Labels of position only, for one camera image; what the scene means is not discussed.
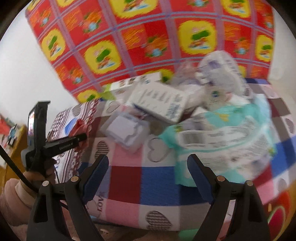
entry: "gray square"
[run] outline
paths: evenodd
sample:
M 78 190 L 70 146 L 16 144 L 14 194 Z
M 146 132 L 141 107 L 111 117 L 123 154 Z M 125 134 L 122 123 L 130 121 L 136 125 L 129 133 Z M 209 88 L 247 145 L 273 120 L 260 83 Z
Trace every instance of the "gray square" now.
M 249 84 L 255 94 L 264 94 L 263 89 L 258 84 Z
M 180 230 L 198 229 L 204 221 L 210 204 L 201 203 L 180 207 Z
M 270 99 L 270 101 L 274 104 L 280 116 L 290 114 L 290 111 L 282 98 Z
M 290 139 L 288 130 L 287 130 L 285 124 L 283 123 L 282 118 L 274 117 L 274 118 L 272 118 L 272 122 L 274 123 L 274 126 L 276 128 L 276 131 L 279 135 L 281 142 Z

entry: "hand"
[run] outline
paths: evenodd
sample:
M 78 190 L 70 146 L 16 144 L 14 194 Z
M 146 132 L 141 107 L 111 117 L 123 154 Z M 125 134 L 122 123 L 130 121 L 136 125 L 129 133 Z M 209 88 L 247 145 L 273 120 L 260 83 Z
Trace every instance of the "hand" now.
M 33 172 L 33 171 L 27 171 L 24 172 L 24 176 L 27 178 L 27 180 L 31 183 L 36 182 L 36 181 L 49 181 L 52 184 L 55 184 L 55 168 L 54 165 L 57 163 L 55 159 L 47 159 L 44 162 L 44 169 L 46 170 L 46 178 L 39 172 Z M 31 190 L 29 187 L 27 187 L 22 181 L 21 181 L 22 187 L 26 190 L 27 193 L 29 193 L 32 197 L 36 197 L 37 194 Z
M 79 142 L 79 146 L 75 148 L 76 151 L 82 151 L 89 146 L 89 125 L 85 125 L 84 121 L 79 119 L 70 131 L 69 136 L 72 137 L 82 133 L 86 133 L 87 140 Z

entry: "patchwork tablecloth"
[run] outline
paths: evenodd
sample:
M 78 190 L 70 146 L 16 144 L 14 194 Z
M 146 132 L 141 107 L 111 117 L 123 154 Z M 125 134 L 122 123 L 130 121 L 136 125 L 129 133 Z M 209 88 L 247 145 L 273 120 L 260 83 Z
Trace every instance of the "patchwork tablecloth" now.
M 289 109 L 266 80 L 247 79 L 247 82 L 255 93 L 267 96 L 277 133 L 277 155 L 253 180 L 271 220 L 274 239 L 287 227 L 296 209 L 295 125 Z M 173 150 L 157 136 L 150 135 L 135 154 L 129 154 L 99 131 L 112 112 L 122 108 L 116 101 L 95 100 L 57 116 L 49 139 L 68 135 L 78 118 L 91 123 L 87 150 L 80 156 L 71 150 L 57 157 L 59 179 L 67 181 L 92 164 L 96 156 L 106 154 L 110 166 L 94 200 L 87 204 L 91 215 L 143 229 L 198 228 L 209 204 L 202 200 L 197 188 L 175 185 Z
M 265 0 L 33 0 L 26 11 L 41 50 L 79 101 L 107 83 L 229 52 L 244 77 L 266 79 L 274 23 Z

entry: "diaper package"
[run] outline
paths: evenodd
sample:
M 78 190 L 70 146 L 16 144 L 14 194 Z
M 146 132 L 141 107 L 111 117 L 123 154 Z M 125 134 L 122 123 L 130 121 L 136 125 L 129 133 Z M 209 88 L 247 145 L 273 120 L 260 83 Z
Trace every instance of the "diaper package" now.
M 252 102 L 215 111 L 199 107 L 190 119 L 169 126 L 159 137 L 177 154 L 176 184 L 195 187 L 187 157 L 196 154 L 216 175 L 242 183 L 257 177 L 276 149 L 271 111 L 263 94 Z

